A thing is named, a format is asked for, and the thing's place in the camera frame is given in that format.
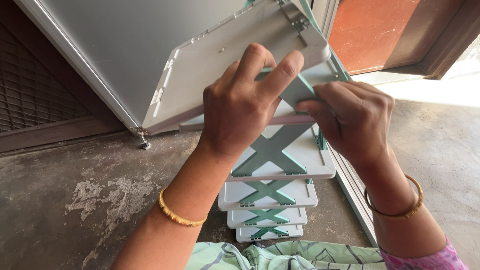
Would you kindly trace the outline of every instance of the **gold bangle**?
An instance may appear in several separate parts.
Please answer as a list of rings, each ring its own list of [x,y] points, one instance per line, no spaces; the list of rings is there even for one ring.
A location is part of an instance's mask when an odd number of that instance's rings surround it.
[[[160,191],[160,195],[158,195],[158,204],[160,205],[160,208],[162,208],[163,212],[167,215],[167,217],[169,217],[171,220],[177,223],[180,223],[185,226],[190,226],[190,227],[200,226],[205,222],[205,220],[207,220],[208,215],[205,216],[205,218],[201,221],[189,221],[175,215],[170,209],[168,209],[168,207],[165,205],[165,202],[163,201],[163,192],[165,191],[166,188],[167,186],[165,186],[162,189],[162,191]]]
[[[376,215],[378,215],[379,217],[387,219],[387,220],[404,220],[404,219],[408,219],[409,217],[411,217],[415,213],[417,213],[418,210],[420,209],[420,206],[423,204],[423,190],[421,189],[420,184],[417,181],[415,181],[415,179],[413,179],[412,177],[410,177],[407,174],[405,174],[405,177],[410,179],[415,184],[415,186],[417,186],[417,189],[419,191],[419,200],[418,200],[417,204],[415,205],[415,207],[411,211],[409,211],[406,214],[400,214],[400,215],[385,215],[385,214],[382,214],[382,213],[378,212],[377,210],[375,210],[371,206],[371,204],[368,202],[367,189],[365,189],[365,193],[363,194],[363,196],[365,197],[365,202],[367,203],[368,208],[370,208],[370,210],[372,210],[372,212],[375,213]]]

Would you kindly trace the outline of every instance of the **stained floor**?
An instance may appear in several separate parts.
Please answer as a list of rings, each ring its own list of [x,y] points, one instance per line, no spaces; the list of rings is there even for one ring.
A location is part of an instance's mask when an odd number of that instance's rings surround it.
[[[0,154],[2,269],[108,269],[199,135],[158,135],[148,151],[122,132]],[[339,184],[314,185],[319,202],[301,239],[370,246]],[[215,203],[198,241],[247,247],[226,221]]]

